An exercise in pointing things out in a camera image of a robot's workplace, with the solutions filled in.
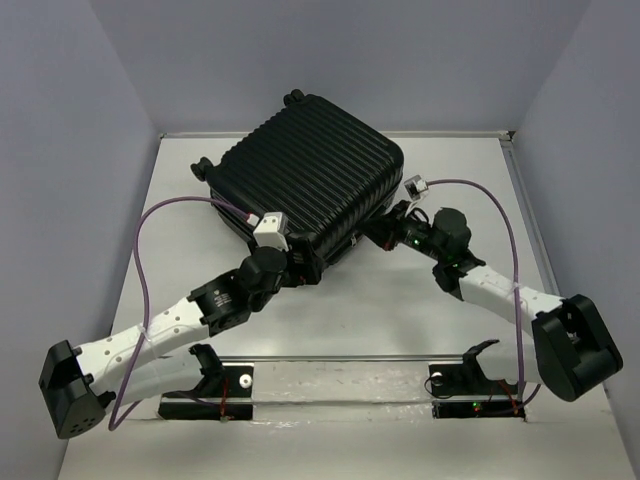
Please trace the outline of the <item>black hard-shell suitcase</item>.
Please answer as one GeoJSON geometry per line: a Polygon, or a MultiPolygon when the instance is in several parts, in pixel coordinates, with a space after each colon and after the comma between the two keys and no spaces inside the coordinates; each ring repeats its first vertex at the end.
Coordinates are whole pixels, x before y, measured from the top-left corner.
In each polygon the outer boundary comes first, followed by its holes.
{"type": "Polygon", "coordinates": [[[257,216],[283,212],[286,236],[310,235],[325,270],[358,243],[363,221],[389,208],[403,167],[403,152],[392,140],[298,89],[219,164],[203,157],[190,166],[214,199],[257,216]]]}

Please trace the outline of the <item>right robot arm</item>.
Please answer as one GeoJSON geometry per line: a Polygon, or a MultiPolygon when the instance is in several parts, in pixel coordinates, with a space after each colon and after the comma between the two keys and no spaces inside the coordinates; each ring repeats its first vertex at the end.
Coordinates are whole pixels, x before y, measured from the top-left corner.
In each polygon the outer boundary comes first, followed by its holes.
{"type": "Polygon", "coordinates": [[[490,339],[461,366],[468,390],[512,380],[544,386],[573,402],[622,370],[622,355],[591,299],[544,293],[500,274],[471,252],[471,230],[456,209],[442,208],[422,220],[408,208],[406,201],[397,203],[365,221],[362,233],[385,251],[404,245],[434,260],[432,274],[442,291],[515,328],[513,353],[490,339]]]}

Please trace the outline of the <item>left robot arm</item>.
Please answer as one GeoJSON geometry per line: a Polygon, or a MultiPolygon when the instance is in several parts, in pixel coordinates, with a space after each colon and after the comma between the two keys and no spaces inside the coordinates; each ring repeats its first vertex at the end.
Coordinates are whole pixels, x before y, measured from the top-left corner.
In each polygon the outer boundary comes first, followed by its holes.
{"type": "Polygon", "coordinates": [[[297,238],[259,242],[241,264],[195,288],[157,316],[93,342],[62,340],[45,356],[38,380],[58,438],[67,440],[118,410],[172,391],[215,392],[222,365],[204,340],[246,323],[283,288],[316,285],[326,263],[297,238]]]}

